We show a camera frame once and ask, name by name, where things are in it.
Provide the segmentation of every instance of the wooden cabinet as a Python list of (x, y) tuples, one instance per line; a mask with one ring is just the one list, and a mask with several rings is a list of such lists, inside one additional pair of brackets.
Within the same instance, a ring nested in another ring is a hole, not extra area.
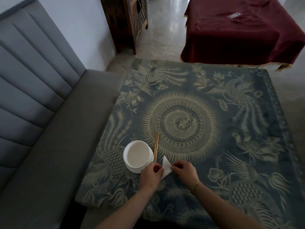
[(137, 53), (137, 41), (148, 28), (147, 0), (101, 0), (111, 36), (119, 53), (132, 48)]

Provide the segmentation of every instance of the sofa backrest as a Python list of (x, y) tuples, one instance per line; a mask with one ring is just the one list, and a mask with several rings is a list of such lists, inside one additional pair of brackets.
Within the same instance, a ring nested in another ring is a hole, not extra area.
[(38, 0), (0, 14), (0, 192), (84, 71)]

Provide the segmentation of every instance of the patterned tablecloth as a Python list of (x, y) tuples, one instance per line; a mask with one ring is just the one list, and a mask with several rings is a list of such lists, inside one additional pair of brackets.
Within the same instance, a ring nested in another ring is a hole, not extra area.
[[(267, 228), (303, 227), (303, 171), (266, 70), (135, 59), (76, 201), (126, 203), (139, 175), (124, 165), (124, 147), (153, 149), (156, 131), (159, 163), (192, 162), (205, 185)], [(216, 228), (173, 173), (142, 217)]]

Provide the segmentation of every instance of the maroon cloth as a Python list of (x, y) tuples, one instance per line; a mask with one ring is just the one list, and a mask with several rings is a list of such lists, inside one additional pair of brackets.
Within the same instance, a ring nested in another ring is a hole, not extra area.
[[(235, 18), (229, 15), (240, 13)], [(305, 34), (277, 0), (190, 0), (184, 62), (293, 64)]]

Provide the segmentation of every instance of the napkin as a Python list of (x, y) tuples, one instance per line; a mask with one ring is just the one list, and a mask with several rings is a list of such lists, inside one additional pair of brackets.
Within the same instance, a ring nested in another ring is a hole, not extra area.
[(162, 180), (163, 178), (165, 178), (167, 175), (169, 175), (170, 172), (171, 172), (171, 169), (170, 169), (171, 164), (170, 164), (170, 162), (167, 160), (167, 158), (166, 158), (165, 156), (163, 157), (162, 167), (163, 167), (163, 169), (164, 169), (164, 172), (163, 172), (163, 175), (162, 175), (162, 177), (161, 177), (161, 180)]

